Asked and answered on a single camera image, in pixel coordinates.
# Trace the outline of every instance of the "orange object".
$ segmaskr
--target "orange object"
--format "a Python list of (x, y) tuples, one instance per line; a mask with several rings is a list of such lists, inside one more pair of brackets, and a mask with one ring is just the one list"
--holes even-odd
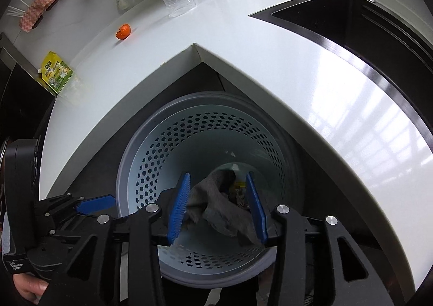
[(116, 33), (116, 38), (119, 40), (125, 40), (127, 37), (131, 35), (131, 27), (129, 24), (123, 24), (119, 31)]

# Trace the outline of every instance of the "metal trim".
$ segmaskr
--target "metal trim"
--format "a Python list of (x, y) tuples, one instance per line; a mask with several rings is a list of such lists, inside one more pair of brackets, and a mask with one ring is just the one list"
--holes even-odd
[[(415, 110), (415, 107), (409, 102), (408, 99), (403, 95), (401, 89), (398, 85), (395, 85), (388, 81), (384, 76), (382, 76), (379, 72), (377, 72), (370, 65), (365, 63), (362, 59), (354, 55), (352, 52), (347, 50), (346, 48), (336, 44), (335, 42), (323, 37), (322, 35), (313, 32), (307, 28), (299, 26), (297, 24), (288, 22), (286, 20), (274, 17), (272, 14), (282, 11), (283, 9), (308, 2), (312, 0), (291, 0), (288, 2), (284, 2), (282, 4), (266, 8), (262, 11), (251, 14), (250, 17), (257, 18), (259, 20), (263, 20), (265, 22), (274, 24), (276, 26), (280, 26), (281, 28), (290, 30), (298, 35), (301, 35), (310, 41), (315, 42), (316, 44), (322, 46), (328, 51), (331, 51), (335, 55), (339, 56), (341, 59), (350, 63), (353, 67), (358, 69), (361, 73), (363, 73), (367, 78), (369, 78), (373, 83), (375, 83), (380, 89), (382, 89), (404, 112), (406, 116), (411, 120), (411, 122), (415, 125), (416, 129), (419, 131), (421, 136), (426, 141), (430, 150), (433, 153), (433, 129), (429, 129), (426, 125), (425, 121), (422, 119), (421, 115)], [(404, 25), (406, 25), (409, 29), (411, 29), (420, 39), (423, 40), (426, 45), (428, 45), (433, 50), (433, 45), (425, 39), (413, 26), (411, 26), (408, 22), (406, 22), (403, 18), (390, 11), (383, 5), (378, 4), (375, 0), (369, 0), (369, 2), (374, 3), (379, 8), (383, 9), (387, 13), (391, 14), (393, 17), (401, 21)]]

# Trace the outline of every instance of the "pink textured cloth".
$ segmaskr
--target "pink textured cloth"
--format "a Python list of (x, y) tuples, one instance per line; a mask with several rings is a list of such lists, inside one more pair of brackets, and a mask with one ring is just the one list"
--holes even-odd
[(34, 24), (44, 11), (56, 0), (34, 0), (24, 16), (19, 20), (19, 26), (25, 32), (32, 30)]

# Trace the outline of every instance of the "human hand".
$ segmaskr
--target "human hand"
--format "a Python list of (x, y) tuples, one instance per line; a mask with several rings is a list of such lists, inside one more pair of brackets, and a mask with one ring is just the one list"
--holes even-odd
[(36, 278), (28, 274), (14, 274), (14, 284), (19, 294), (26, 300), (33, 302), (35, 305), (39, 303), (39, 299), (44, 294), (48, 283), (42, 279)]

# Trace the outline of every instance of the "white countertop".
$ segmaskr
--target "white countertop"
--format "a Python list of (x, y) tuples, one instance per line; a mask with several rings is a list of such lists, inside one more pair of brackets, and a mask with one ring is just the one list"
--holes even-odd
[[(419, 131), (352, 65), (301, 36), (248, 17), (288, 0), (196, 1), (194, 10), (171, 19), (161, 0), (146, 0), (71, 62), (81, 85), (71, 94), (69, 82), (55, 103), (40, 198), (64, 193), (130, 117), (213, 55), (231, 67), (219, 73), (235, 85), (242, 76), (261, 86), (351, 168), (397, 234), (419, 287), (433, 264), (433, 155)], [(126, 22), (133, 33), (120, 42), (115, 33)], [(257, 95), (243, 91), (260, 105)]]

